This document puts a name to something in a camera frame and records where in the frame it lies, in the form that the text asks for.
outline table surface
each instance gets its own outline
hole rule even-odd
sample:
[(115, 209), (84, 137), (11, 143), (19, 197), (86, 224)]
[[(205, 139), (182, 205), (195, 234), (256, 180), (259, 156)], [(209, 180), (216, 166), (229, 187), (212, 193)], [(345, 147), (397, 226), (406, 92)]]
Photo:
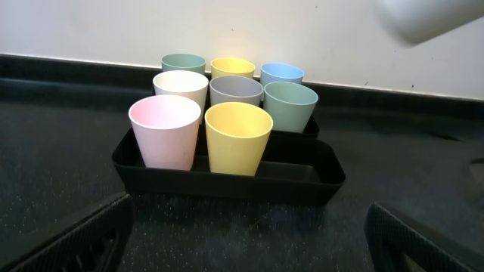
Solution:
[[(124, 190), (111, 153), (130, 103), (150, 94), (0, 80), (9, 91), (22, 95), (0, 98), (0, 243)], [(376, 201), (484, 255), (484, 183), (469, 170), (484, 157), (481, 122), (345, 107), (314, 116), (346, 173), (326, 206), (133, 193), (119, 271), (373, 271), (363, 223)]]

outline blue cup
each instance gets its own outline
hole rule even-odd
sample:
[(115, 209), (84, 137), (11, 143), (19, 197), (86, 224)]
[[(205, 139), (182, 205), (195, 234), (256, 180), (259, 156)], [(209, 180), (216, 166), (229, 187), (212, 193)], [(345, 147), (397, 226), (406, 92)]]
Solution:
[(287, 63), (266, 63), (260, 70), (260, 84), (266, 86), (272, 82), (292, 82), (301, 84), (304, 71)]

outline green cup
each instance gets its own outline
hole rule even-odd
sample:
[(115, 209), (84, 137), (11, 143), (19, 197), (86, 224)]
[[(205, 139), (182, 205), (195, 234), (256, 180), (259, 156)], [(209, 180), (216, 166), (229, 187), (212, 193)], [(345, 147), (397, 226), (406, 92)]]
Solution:
[(272, 82), (264, 87), (264, 110), (274, 121), (273, 130), (302, 133), (318, 102), (310, 88), (292, 82)]
[(163, 72), (185, 70), (205, 74), (206, 61), (194, 54), (169, 54), (161, 59)]

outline yellow cup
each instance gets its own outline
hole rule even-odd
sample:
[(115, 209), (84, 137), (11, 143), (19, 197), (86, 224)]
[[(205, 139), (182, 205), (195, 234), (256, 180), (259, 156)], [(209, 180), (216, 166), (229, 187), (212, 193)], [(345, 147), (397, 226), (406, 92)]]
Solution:
[(210, 171), (254, 176), (272, 129), (263, 109), (241, 102), (210, 107), (205, 113)]
[(221, 57), (212, 60), (210, 63), (212, 67), (212, 79), (220, 76), (245, 76), (249, 79), (254, 77), (254, 70), (256, 66), (247, 60)]

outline cup rim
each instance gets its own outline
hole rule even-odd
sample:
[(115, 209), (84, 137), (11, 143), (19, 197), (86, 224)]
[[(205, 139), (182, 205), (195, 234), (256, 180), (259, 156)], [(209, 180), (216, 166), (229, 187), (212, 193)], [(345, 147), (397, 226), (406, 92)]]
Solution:
[[(201, 76), (202, 76), (204, 78), (204, 79), (202, 79), (204, 81), (203, 87), (202, 88), (198, 88), (198, 89), (193, 89), (193, 90), (190, 90), (190, 91), (173, 91), (173, 90), (167, 90), (165, 88), (162, 88), (160, 85), (158, 85), (156, 83), (156, 79), (158, 77), (166, 76), (167, 74), (170, 74), (170, 73), (187, 73), (187, 74), (190, 74), (192, 76), (199, 77), (200, 79), (201, 79)], [(206, 76), (204, 76), (202, 74), (199, 74), (197, 72), (194, 72), (194, 71), (172, 70), (172, 71), (166, 71), (166, 72), (161, 72), (161, 73), (157, 74), (155, 77), (153, 77), (152, 83), (153, 83), (153, 86), (155, 88), (159, 88), (159, 89), (164, 90), (164, 91), (169, 91), (171, 93), (191, 93), (191, 92), (199, 91), (199, 90), (202, 90), (202, 89), (206, 88), (208, 86), (208, 84), (209, 84), (209, 79)]]
[[(189, 100), (190, 102), (189, 103), (192, 103), (194, 105), (197, 105), (197, 108), (198, 108), (198, 117), (196, 119), (194, 119), (193, 121), (190, 121), (188, 122), (187, 124), (184, 124), (184, 125), (180, 125), (180, 126), (176, 126), (176, 127), (173, 127), (173, 128), (158, 128), (158, 127), (153, 127), (151, 125), (144, 125), (144, 124), (141, 124), (140, 122), (136, 121), (133, 117), (132, 117), (132, 114), (131, 114), (131, 111), (132, 109), (139, 103), (145, 101), (145, 100), (151, 100), (151, 99), (172, 99), (173, 97), (177, 97), (176, 99), (178, 99), (179, 97), (182, 99), (182, 100)], [(164, 95), (152, 95), (152, 96), (149, 96), (149, 97), (146, 97), (146, 98), (143, 98), (141, 100), (138, 100), (136, 101), (133, 105), (130, 106), (129, 108), (129, 111), (128, 111), (128, 116), (129, 116), (129, 120), (131, 120), (131, 122), (134, 122), (136, 125), (139, 125), (141, 126), (142, 128), (148, 128), (148, 129), (153, 129), (153, 130), (164, 130), (164, 131), (168, 131), (168, 130), (174, 130), (174, 129), (179, 129), (179, 128), (184, 128), (184, 127), (187, 127), (191, 124), (193, 124), (194, 122), (197, 122), (200, 118), (202, 114), (202, 109), (200, 108), (200, 106), (198, 105), (197, 102), (193, 101), (192, 99), (190, 98), (186, 98), (186, 97), (182, 97), (182, 96), (179, 96), (179, 95), (172, 95), (172, 94), (164, 94)]]
[(238, 57), (217, 57), (216, 59), (214, 59), (214, 60), (210, 61), (210, 66), (211, 66), (211, 67), (216, 68), (216, 69), (218, 69), (218, 70), (220, 70), (220, 71), (222, 71), (222, 72), (225, 72), (225, 73), (234, 73), (234, 72), (232, 72), (232, 71), (228, 71), (228, 70), (224, 70), (224, 69), (220, 69), (220, 68), (218, 68), (217, 66), (214, 66), (214, 65), (213, 65), (213, 62), (214, 62), (214, 61), (217, 61), (217, 60), (237, 60), (237, 61), (241, 60), (241, 61), (243, 61), (243, 62), (246, 62), (246, 63), (248, 63), (248, 64), (252, 65), (252, 69), (251, 69), (251, 70), (248, 70), (248, 71), (245, 71), (245, 72), (242, 72), (242, 73), (250, 73), (250, 72), (253, 72), (253, 71), (255, 71), (255, 70), (256, 70), (256, 66), (254, 65), (254, 63), (251, 63), (251, 62), (250, 62), (250, 61), (248, 61), (248, 60), (244, 60), (244, 59), (242, 59), (242, 58), (238, 58)]
[[(302, 76), (297, 76), (297, 77), (286, 77), (286, 76), (277, 76), (273, 73), (269, 73), (267, 72), (266, 70), (264, 70), (264, 66), (265, 65), (268, 65), (268, 64), (278, 64), (278, 65), (283, 65), (283, 66), (289, 66), (291, 68), (296, 68), (297, 70), (299, 70), (301, 73), (302, 73)], [(270, 76), (274, 76), (274, 77), (277, 77), (279, 79), (300, 79), (300, 78), (303, 78), (304, 77), (304, 71), (297, 67), (297, 66), (294, 66), (292, 64), (288, 64), (288, 63), (279, 63), (279, 62), (272, 62), (272, 63), (264, 63), (261, 67), (260, 67), (261, 71), (263, 71), (264, 73), (270, 75)]]
[[(257, 108), (257, 110), (261, 110), (270, 120), (271, 120), (271, 126), (269, 127), (269, 129), (267, 131), (264, 131), (264, 133), (261, 133), (261, 134), (258, 134), (258, 135), (254, 135), (254, 136), (237, 136), (237, 135), (232, 135), (232, 134), (228, 134), (228, 133), (224, 133), (220, 130), (218, 130), (217, 128), (214, 128), (212, 126), (212, 124), (210, 124), (210, 122), (206, 119), (206, 115), (208, 114), (208, 112), (213, 109), (214, 107), (221, 107), (223, 105), (226, 105), (226, 104), (243, 104), (244, 106), (247, 106), (247, 107), (254, 107), (254, 108)], [(274, 120), (272, 119), (271, 115), (268, 114), (268, 112), (266, 112), (265, 110), (261, 109), (260, 107), (257, 107), (257, 106), (254, 106), (252, 104), (247, 104), (247, 103), (244, 103), (244, 102), (224, 102), (224, 103), (220, 103), (220, 104), (216, 104), (214, 106), (211, 106), (206, 112), (205, 112), (205, 116), (204, 116), (204, 119), (205, 119), (205, 124), (208, 125), (211, 129), (213, 129), (214, 131), (217, 131), (218, 133), (224, 135), (224, 136), (228, 136), (228, 137), (232, 137), (232, 138), (238, 138), (238, 139), (253, 139), (253, 138), (258, 138), (258, 137), (262, 137), (268, 133), (271, 133), (271, 130), (272, 128), (274, 127)]]
[[(254, 95), (238, 96), (238, 95), (232, 95), (232, 94), (222, 93), (221, 91), (219, 91), (219, 90), (215, 89), (214, 87), (212, 87), (212, 82), (214, 80), (221, 79), (221, 78), (228, 78), (228, 77), (234, 77), (234, 78), (238, 78), (238, 79), (240, 78), (241, 80), (251, 80), (251, 81), (255, 82), (256, 84), (258, 84), (261, 87), (261, 91), (258, 94), (254, 94)], [(249, 79), (249, 78), (247, 78), (245, 76), (219, 76), (216, 79), (210, 80), (209, 85), (210, 85), (210, 90), (213, 90), (213, 91), (215, 91), (215, 92), (217, 92), (219, 94), (222, 94), (222, 95), (225, 95), (225, 96), (228, 96), (228, 97), (234, 97), (234, 98), (252, 98), (252, 97), (256, 97), (256, 96), (261, 95), (261, 94), (264, 93), (264, 87), (262, 86), (262, 84), (260, 84), (259, 82), (257, 82), (254, 79)]]
[[(171, 57), (173, 55), (184, 55), (184, 56), (191, 56), (191, 57), (200, 58), (201, 60), (203, 60), (203, 63), (200, 64), (200, 65), (195, 65), (195, 66), (176, 66), (176, 65), (169, 64), (169, 63), (167, 63), (166, 61), (163, 60), (163, 59), (165, 59), (165, 57)], [(167, 55), (163, 56), (161, 58), (161, 64), (162, 64), (162, 68), (163, 68), (163, 64), (165, 64), (165, 65), (175, 67), (175, 68), (179, 68), (179, 69), (193, 69), (193, 68), (197, 68), (197, 67), (200, 67), (200, 66), (205, 66), (206, 60), (204, 58), (202, 58), (201, 56), (198, 56), (196, 54), (174, 53), (174, 54), (167, 54)]]
[[(279, 98), (276, 98), (272, 95), (270, 95), (268, 92), (267, 92), (267, 86), (271, 85), (271, 84), (275, 84), (275, 83), (278, 83), (278, 84), (290, 84), (290, 85), (297, 85), (298, 88), (301, 87), (302, 90), (307, 90), (307, 91), (311, 91), (315, 96), (316, 96), (316, 100), (314, 100), (313, 102), (311, 103), (304, 103), (304, 104), (301, 104), (301, 103), (293, 103), (293, 102), (289, 102), (289, 101), (284, 101), (282, 99), (279, 99)], [(275, 99), (277, 101), (280, 101), (282, 103), (286, 103), (286, 104), (290, 104), (290, 105), (294, 105), (294, 106), (308, 106), (308, 105), (313, 105), (313, 104), (316, 104), (319, 100), (319, 96), (318, 94), (316, 94), (315, 91), (313, 91), (311, 88), (308, 88), (304, 85), (301, 85), (301, 84), (297, 84), (297, 83), (294, 83), (294, 82), (271, 82), (271, 83), (268, 83), (266, 86), (264, 86), (264, 94), (265, 95), (268, 95), (270, 98), (272, 99)]]

